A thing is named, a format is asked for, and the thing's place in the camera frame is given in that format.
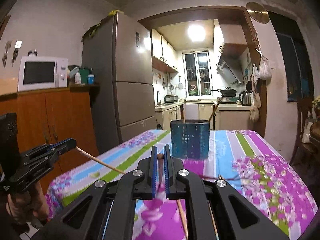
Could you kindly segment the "person's left hand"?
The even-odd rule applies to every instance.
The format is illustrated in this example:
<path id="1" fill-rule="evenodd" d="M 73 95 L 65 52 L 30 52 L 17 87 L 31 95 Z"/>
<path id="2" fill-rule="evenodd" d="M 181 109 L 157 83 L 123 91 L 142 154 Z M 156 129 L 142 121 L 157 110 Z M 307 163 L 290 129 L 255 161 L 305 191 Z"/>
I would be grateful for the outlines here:
<path id="1" fill-rule="evenodd" d="M 5 207 L 18 224 L 25 224 L 31 216 L 40 221 L 49 216 L 49 206 L 39 181 L 29 186 L 28 191 L 9 194 Z"/>

